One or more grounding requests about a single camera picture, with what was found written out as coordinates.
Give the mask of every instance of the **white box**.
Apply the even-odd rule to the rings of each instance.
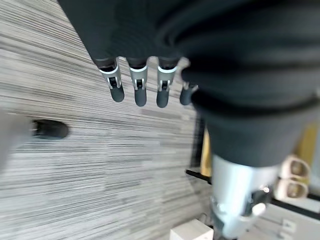
[[[170,240],[213,240],[214,230],[193,219],[170,230]]]

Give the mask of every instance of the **metal joint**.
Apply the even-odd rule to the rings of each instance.
[[[134,90],[138,90],[138,89],[144,90],[144,89],[146,89],[146,81],[145,81],[144,78],[142,78],[142,79],[134,79],[132,81],[132,83],[133,83]]]
[[[134,90],[143,89],[147,87],[148,66],[144,66],[140,69],[130,67],[130,75]]]
[[[171,84],[172,81],[170,80],[158,80],[158,91],[162,92],[162,90],[165,90],[169,92]]]
[[[121,81],[121,74],[120,74],[120,68],[118,63],[116,64],[116,67],[112,71],[103,71],[100,69],[100,72],[102,73],[105,81],[108,83],[108,86],[110,89],[121,88],[122,81]]]

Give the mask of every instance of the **robotic hand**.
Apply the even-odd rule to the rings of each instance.
[[[212,217],[241,235],[271,198],[278,166],[319,112],[320,2],[312,0],[58,0],[112,98],[146,103],[147,58],[159,56],[157,105],[168,103],[180,57],[180,101],[206,120],[213,149]]]

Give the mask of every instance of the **black shoe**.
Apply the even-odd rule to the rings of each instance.
[[[60,121],[36,119],[33,122],[35,124],[34,136],[41,139],[63,139],[69,132],[68,126]]]

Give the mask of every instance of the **gray striped carpet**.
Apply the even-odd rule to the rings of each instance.
[[[164,240],[207,210],[210,187],[184,173],[196,113],[179,102],[179,73],[158,108],[156,59],[148,65],[140,108],[120,59],[116,103],[57,2],[0,0],[0,107],[70,126],[66,139],[33,139],[10,156],[1,240]]]

